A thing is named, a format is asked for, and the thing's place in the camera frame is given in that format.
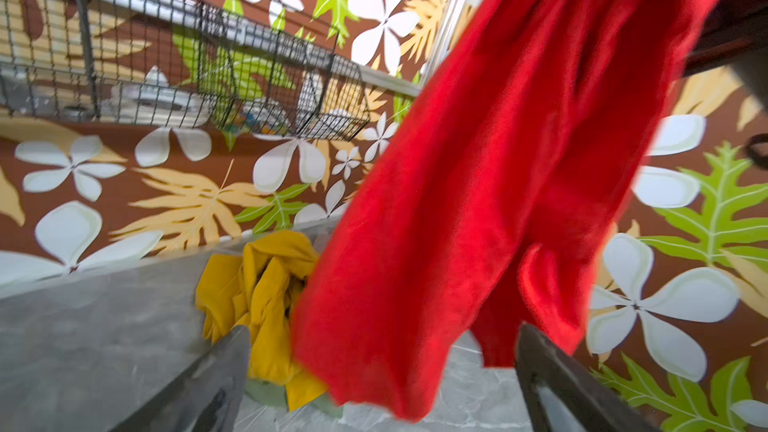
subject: metal pole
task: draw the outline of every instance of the metal pole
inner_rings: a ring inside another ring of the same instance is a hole
[[[96,91],[96,69],[94,68],[93,44],[91,44],[91,24],[88,21],[88,0],[74,1],[78,5],[78,15],[80,15],[80,41],[83,47],[85,74],[88,76],[88,84],[91,87],[91,105],[98,119],[101,117],[101,112],[98,107],[98,94]]]
[[[435,35],[435,45],[432,47],[432,54],[427,60],[426,71],[420,81],[422,86],[427,83],[429,77],[435,75],[438,66],[446,58],[448,48],[451,45],[451,38],[453,38],[453,34],[456,32],[456,25],[466,1],[448,0],[446,10],[443,12],[442,19],[440,20],[440,28]]]

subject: gray countertop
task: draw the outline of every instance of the gray countertop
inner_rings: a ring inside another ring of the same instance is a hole
[[[323,248],[331,226],[305,231]],[[74,275],[0,300],[0,424],[19,432],[109,430],[155,395],[209,347],[194,307],[212,253],[119,272]],[[292,414],[244,399],[235,430],[531,429],[513,370],[482,369],[466,334],[452,348],[436,406],[418,424],[380,408],[347,404],[333,420],[313,408]]]

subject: red cloth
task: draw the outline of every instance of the red cloth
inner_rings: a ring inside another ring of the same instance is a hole
[[[332,396],[417,420],[472,326],[571,353],[593,261],[717,0],[485,0],[360,188],[293,316]]]

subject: yellow garment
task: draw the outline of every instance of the yellow garment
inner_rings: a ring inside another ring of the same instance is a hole
[[[291,410],[328,389],[293,361],[290,344],[288,318],[317,257],[305,235],[274,232],[246,245],[243,257],[211,256],[197,285],[195,304],[206,315],[203,336],[216,343],[235,325],[248,327],[248,377],[284,385]]]

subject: black wire basket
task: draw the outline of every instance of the black wire basket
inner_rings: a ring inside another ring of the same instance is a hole
[[[351,139],[364,85],[332,50],[199,0],[0,0],[10,116]]]

